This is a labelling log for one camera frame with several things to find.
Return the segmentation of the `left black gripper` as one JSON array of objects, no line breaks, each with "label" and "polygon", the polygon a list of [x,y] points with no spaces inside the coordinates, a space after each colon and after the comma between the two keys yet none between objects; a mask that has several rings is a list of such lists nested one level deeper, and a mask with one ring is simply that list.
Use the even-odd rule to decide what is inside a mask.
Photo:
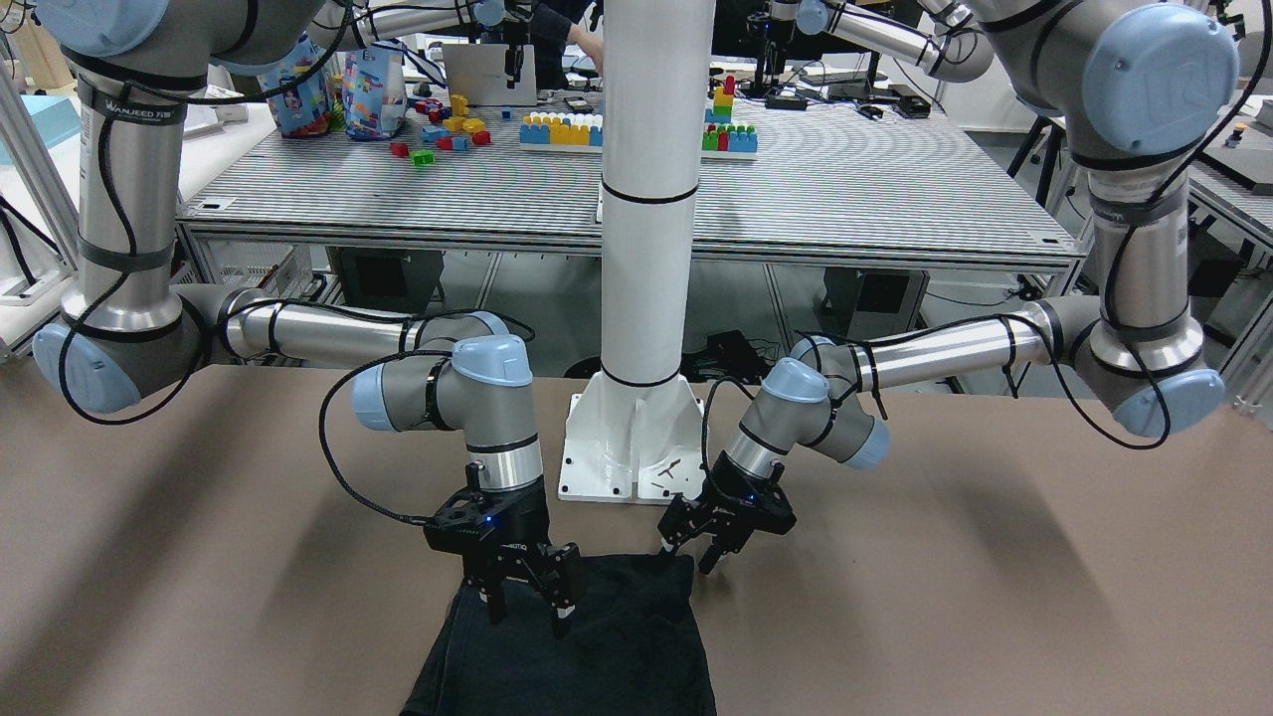
[{"label": "left black gripper", "polygon": [[771,459],[757,476],[737,466],[732,457],[717,457],[698,497],[673,496],[665,508],[656,524],[658,554],[677,555],[687,541],[710,534],[712,543],[698,562],[699,575],[708,576],[729,553],[740,553],[755,531],[791,531],[797,517],[779,484],[783,471],[780,459]]}]

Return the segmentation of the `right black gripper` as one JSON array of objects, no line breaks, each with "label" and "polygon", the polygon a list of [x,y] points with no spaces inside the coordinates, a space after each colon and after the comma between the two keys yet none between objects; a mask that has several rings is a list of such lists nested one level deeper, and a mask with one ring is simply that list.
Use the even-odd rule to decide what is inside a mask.
[{"label": "right black gripper", "polygon": [[583,595],[583,564],[574,543],[551,544],[544,483],[509,490],[454,492],[423,533],[433,550],[460,555],[463,578],[486,603],[491,626],[505,620],[505,581],[524,582],[552,606],[552,634],[564,640]]}]

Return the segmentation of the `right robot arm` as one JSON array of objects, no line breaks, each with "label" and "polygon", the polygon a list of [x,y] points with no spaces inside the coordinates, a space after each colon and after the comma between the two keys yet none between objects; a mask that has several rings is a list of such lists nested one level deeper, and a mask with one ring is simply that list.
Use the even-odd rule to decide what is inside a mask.
[{"label": "right robot arm", "polygon": [[348,364],[356,417],[378,431],[460,431],[465,485],[432,515],[395,513],[462,559],[493,623],[508,581],[549,604],[564,637],[586,594],[579,549],[552,544],[532,373],[509,320],[355,311],[255,288],[172,285],[183,124],[207,68],[266,68],[314,18],[355,23],[350,1],[38,1],[38,22],[76,69],[81,218],[76,288],[33,344],[45,378],[79,417],[177,392],[218,361],[286,355]]}]

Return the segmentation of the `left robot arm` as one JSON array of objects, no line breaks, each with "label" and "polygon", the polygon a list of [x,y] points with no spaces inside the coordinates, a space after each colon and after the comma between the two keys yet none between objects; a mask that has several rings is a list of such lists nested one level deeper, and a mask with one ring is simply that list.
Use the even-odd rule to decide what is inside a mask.
[{"label": "left robot arm", "polygon": [[1186,297],[1186,169],[1218,130],[1239,76],[1235,42],[1218,20],[1179,3],[952,1],[929,10],[941,37],[913,38],[873,13],[805,1],[796,24],[901,56],[943,79],[976,76],[995,56],[1015,90],[1064,118],[1088,192],[1104,268],[1096,297],[1050,297],[1018,311],[853,341],[806,336],[777,362],[717,457],[672,489],[659,516],[659,558],[701,535],[709,575],[755,533],[785,534],[796,512],[782,489],[796,446],[853,468],[889,450],[886,413],[858,395],[915,383],[942,369],[1064,364],[1087,382],[1138,448],[1208,417],[1223,399],[1206,367],[1203,331]]}]

